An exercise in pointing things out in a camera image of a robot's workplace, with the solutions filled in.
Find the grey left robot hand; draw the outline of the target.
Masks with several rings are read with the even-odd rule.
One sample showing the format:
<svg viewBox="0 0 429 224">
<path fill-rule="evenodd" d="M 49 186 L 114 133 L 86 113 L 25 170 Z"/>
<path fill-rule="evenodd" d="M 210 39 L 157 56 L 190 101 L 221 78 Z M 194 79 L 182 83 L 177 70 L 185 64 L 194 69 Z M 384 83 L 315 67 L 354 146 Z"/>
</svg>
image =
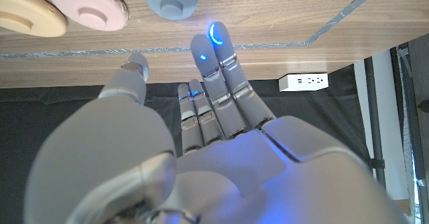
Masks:
<svg viewBox="0 0 429 224">
<path fill-rule="evenodd" d="M 224 24 L 190 45 L 200 80 L 178 87 L 182 155 L 146 107 L 134 53 L 40 148 L 25 223 L 405 223 L 367 164 L 331 135 L 276 117 Z"/>
</svg>

